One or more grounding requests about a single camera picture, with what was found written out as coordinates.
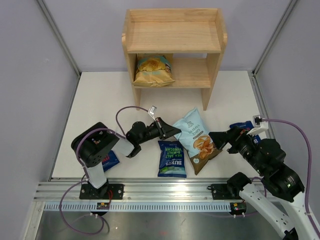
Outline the light blue cassava chips bag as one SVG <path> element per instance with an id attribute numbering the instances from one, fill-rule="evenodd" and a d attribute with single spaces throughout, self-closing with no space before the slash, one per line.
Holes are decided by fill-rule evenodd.
<path id="1" fill-rule="evenodd" d="M 208 161 L 222 152 L 209 136 L 210 131 L 196 107 L 175 122 L 173 127 L 180 130 L 174 137 L 187 151 L 195 175 L 200 173 Z"/>

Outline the yellow kettle chips bag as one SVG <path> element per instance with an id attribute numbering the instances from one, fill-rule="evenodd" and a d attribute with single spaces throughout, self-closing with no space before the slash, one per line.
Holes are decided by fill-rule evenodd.
<path id="1" fill-rule="evenodd" d="M 134 86 L 165 87 L 175 82 L 172 75 L 172 53 L 139 53 L 135 67 Z"/>

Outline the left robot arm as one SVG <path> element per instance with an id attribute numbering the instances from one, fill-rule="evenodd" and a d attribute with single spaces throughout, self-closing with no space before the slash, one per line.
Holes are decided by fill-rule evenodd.
<path id="1" fill-rule="evenodd" d="M 81 185 L 81 200 L 121 200 L 124 186 L 112 184 L 105 176 L 103 159 L 111 152 L 119 152 L 127 158 L 135 157 L 141 151 L 141 144 L 159 138 L 166 140 L 181 130 L 157 117 L 149 126 L 142 121 L 133 123 L 125 136 L 98 122 L 77 136 L 71 143 L 77 160 L 81 164 L 87 183 Z"/>

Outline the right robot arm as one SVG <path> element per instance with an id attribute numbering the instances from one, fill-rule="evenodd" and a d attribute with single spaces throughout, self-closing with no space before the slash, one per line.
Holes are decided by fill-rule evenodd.
<path id="1" fill-rule="evenodd" d="M 235 126 L 227 131 L 210 132 L 209 136 L 219 150 L 230 144 L 228 153 L 240 154 L 256 170 L 261 183 L 278 198 L 285 212 L 272 204 L 242 172 L 227 180 L 228 195 L 253 206 L 283 240 L 318 240 L 319 225 L 307 212 L 307 190 L 300 177 L 284 163 L 286 153 L 275 139 L 254 142 L 257 131 L 257 128 L 246 130 Z"/>

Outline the wooden two-tier shelf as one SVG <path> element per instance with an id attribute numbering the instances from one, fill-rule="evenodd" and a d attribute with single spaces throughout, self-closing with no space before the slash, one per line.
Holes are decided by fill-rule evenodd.
<path id="1" fill-rule="evenodd" d="M 130 82 L 139 55 L 168 54 L 175 80 L 169 87 L 200 89 L 207 110 L 228 43 L 222 9 L 127 9 L 121 41 Z"/>

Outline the blue Burts bag right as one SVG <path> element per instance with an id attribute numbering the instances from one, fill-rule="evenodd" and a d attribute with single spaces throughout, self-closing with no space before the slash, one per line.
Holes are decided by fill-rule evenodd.
<path id="1" fill-rule="evenodd" d="M 239 127 L 241 129 L 246 129 L 246 130 L 250 131 L 254 128 L 254 125 L 250 120 L 248 120 L 245 122 L 236 122 L 236 123 L 233 123 L 229 126 L 230 129 L 232 129 L 233 127 Z M 253 136 L 253 142 L 255 144 L 258 144 L 260 141 L 261 141 L 261 138 L 258 135 Z"/>

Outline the blue sea salt vinegar bag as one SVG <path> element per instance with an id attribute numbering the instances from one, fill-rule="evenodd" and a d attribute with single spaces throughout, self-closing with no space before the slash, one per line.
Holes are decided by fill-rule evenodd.
<path id="1" fill-rule="evenodd" d="M 179 141 L 158 141 L 160 159 L 158 177 L 186 178 L 184 148 Z"/>

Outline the blue spicy sweet chilli bag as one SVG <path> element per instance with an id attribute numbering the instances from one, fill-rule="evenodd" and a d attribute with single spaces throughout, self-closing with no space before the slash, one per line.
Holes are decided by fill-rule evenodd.
<path id="1" fill-rule="evenodd" d="M 102 160 L 103 171 L 106 172 L 119 163 L 120 163 L 120 161 L 119 161 L 118 157 L 116 156 L 115 152 L 111 150 L 105 156 L 105 158 Z"/>

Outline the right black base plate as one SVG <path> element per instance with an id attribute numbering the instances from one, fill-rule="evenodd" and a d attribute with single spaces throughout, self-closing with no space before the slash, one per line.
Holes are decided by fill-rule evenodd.
<path id="1" fill-rule="evenodd" d="M 230 200 L 232 198 L 226 183 L 214 183 L 209 185 L 207 189 L 211 192 L 213 200 Z"/>

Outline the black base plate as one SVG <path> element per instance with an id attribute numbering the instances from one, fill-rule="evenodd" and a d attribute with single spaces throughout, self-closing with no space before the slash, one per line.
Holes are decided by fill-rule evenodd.
<path id="1" fill-rule="evenodd" d="M 109 183 L 101 188 L 94 188 L 90 183 L 82 184 L 79 198 L 81 200 L 122 200 L 124 185 Z"/>
<path id="2" fill-rule="evenodd" d="M 209 185 L 207 189 L 211 192 L 213 200 L 230 200 L 232 198 L 226 183 L 214 183 Z"/>

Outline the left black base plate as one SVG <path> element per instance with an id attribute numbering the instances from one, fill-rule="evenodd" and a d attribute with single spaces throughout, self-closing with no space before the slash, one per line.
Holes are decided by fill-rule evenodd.
<path id="1" fill-rule="evenodd" d="M 94 188 L 90 183 L 82 184 L 79 198 L 81 200 L 122 200 L 124 185 L 109 183 L 101 188 Z"/>

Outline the aluminium mounting rail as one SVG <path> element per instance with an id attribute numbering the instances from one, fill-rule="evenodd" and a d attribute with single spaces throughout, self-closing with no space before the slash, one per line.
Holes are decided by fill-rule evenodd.
<path id="1" fill-rule="evenodd" d="M 79 178 L 53 178 L 39 182 L 34 201 L 58 201 Z M 224 184 L 226 178 L 110 178 L 111 184 L 123 184 L 123 202 L 209 202 L 212 194 L 207 187 Z"/>

